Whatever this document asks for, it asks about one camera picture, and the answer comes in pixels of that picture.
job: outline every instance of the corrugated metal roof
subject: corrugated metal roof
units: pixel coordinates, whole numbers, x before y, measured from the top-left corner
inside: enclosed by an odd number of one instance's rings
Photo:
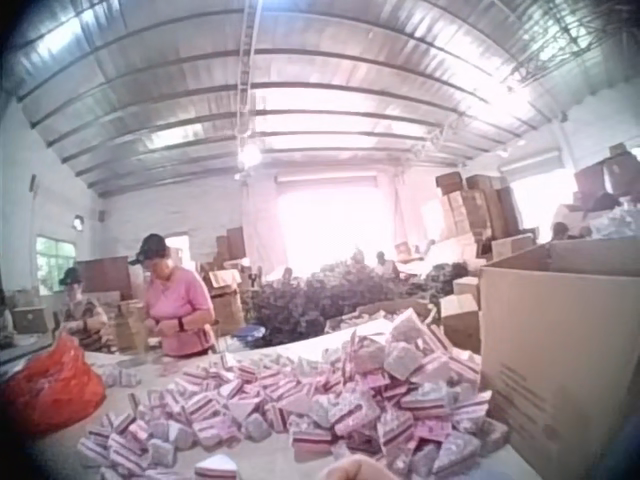
[[[279,165],[472,161],[636,76],[636,3],[264,0],[249,141]],[[45,1],[5,85],[100,195],[231,174],[245,7]]]

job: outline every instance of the red plastic bag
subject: red plastic bag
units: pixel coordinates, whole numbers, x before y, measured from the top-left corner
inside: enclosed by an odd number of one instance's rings
[[[51,350],[31,358],[3,390],[18,427],[31,436],[74,425],[95,412],[105,399],[102,379],[67,334],[60,335]]]

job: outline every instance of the work table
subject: work table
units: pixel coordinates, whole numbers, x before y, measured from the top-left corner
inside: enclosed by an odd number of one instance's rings
[[[390,328],[386,320],[376,320],[358,328],[359,334],[386,333]],[[262,350],[240,352],[236,356],[251,358],[265,353],[279,352],[292,357],[303,356],[309,359],[319,359],[326,348],[335,348],[341,342],[347,340],[352,329],[335,332],[310,340],[297,342],[281,347],[273,347]],[[99,353],[87,353],[86,359],[92,364],[116,363],[127,357],[122,355],[106,355]],[[208,362],[206,356],[180,360],[180,370]],[[76,445],[85,435],[88,425],[99,423],[103,415],[108,412],[117,414],[130,409],[127,400],[128,393],[136,393],[146,401],[146,391],[152,388],[163,388],[171,383],[178,373],[166,377],[159,376],[161,367],[157,364],[146,363],[135,367],[135,371],[142,379],[141,385],[136,388],[114,387],[107,389],[107,398],[102,406],[88,419],[69,427],[63,431],[39,440],[35,445],[38,457],[42,462],[65,479],[97,478],[96,469],[82,467],[81,455],[76,451]],[[288,435],[272,434],[262,443],[242,441],[232,449],[220,449],[218,453],[224,453],[237,464],[243,480],[273,480],[273,479],[305,479],[317,478],[325,467],[331,465],[333,459],[325,457],[320,460],[296,463],[293,449],[289,446]],[[176,470],[192,474],[193,466],[210,456],[202,448],[194,448],[178,454]],[[480,466],[471,472],[470,479],[509,479],[514,480],[540,480],[533,469],[510,447],[507,446],[494,455],[483,459]]]

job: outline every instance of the pink shirt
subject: pink shirt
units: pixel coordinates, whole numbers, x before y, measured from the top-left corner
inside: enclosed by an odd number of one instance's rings
[[[195,272],[176,267],[169,282],[151,279],[146,292],[149,316],[160,322],[186,317],[198,310],[213,309],[204,282]],[[205,351],[212,338],[204,329],[178,332],[162,339],[162,351],[180,357]]]

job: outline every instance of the window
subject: window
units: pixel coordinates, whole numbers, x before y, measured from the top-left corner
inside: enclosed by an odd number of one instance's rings
[[[522,227],[538,227],[538,240],[548,242],[558,206],[573,203],[577,187],[573,172],[560,169],[518,180],[511,188],[522,216]]]
[[[38,237],[36,261],[40,295],[50,295],[61,290],[58,282],[64,271],[76,263],[76,247],[72,243]]]
[[[280,195],[278,213],[294,275],[348,260],[356,247],[367,263],[380,250],[392,251],[392,231],[377,187],[309,187]]]
[[[196,270],[196,262],[191,260],[189,235],[174,235],[166,238],[167,247],[178,250],[176,254],[181,258],[182,266],[189,270]]]

